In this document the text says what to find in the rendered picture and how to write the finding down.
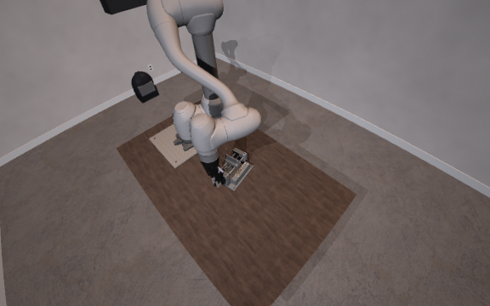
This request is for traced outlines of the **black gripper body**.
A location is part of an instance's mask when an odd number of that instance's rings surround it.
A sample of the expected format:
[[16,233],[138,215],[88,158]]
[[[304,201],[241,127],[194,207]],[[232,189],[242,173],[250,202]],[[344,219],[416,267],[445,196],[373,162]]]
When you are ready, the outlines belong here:
[[213,167],[214,168],[214,171],[217,171],[218,170],[218,166],[219,166],[219,158],[216,161],[211,162],[211,163],[205,163],[205,162],[203,162],[203,165],[205,167],[210,167],[210,168]]

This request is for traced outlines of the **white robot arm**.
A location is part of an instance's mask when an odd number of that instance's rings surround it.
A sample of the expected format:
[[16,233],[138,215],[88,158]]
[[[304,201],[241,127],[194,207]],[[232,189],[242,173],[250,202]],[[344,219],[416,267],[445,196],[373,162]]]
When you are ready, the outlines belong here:
[[[223,1],[147,0],[146,10],[151,29],[170,62],[202,85],[201,104],[183,101],[174,107],[179,138],[173,143],[183,145],[184,151],[194,147],[202,162],[215,162],[222,144],[248,136],[261,124],[260,113],[238,102],[218,77],[213,31],[223,14]],[[197,65],[182,51],[181,26],[191,34]]]

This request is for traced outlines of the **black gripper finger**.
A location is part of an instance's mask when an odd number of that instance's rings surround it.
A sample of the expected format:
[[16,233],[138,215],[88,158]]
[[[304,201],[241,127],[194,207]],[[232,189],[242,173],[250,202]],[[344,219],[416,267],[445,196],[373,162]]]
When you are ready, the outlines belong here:
[[213,180],[213,184],[215,184],[215,182],[214,182],[214,181],[215,181],[214,174],[212,173],[212,171],[211,171],[210,167],[208,167],[208,168],[206,168],[205,166],[203,166],[203,167],[205,168],[205,170],[206,170],[206,172],[207,172],[208,176],[210,176],[210,177],[212,178],[212,180]]
[[221,179],[223,178],[223,174],[225,170],[221,169],[219,166],[217,171],[214,171],[213,167],[211,167],[210,169],[212,170],[212,173],[214,173],[214,177],[215,177],[214,181],[216,182],[216,185],[219,188],[221,186]]

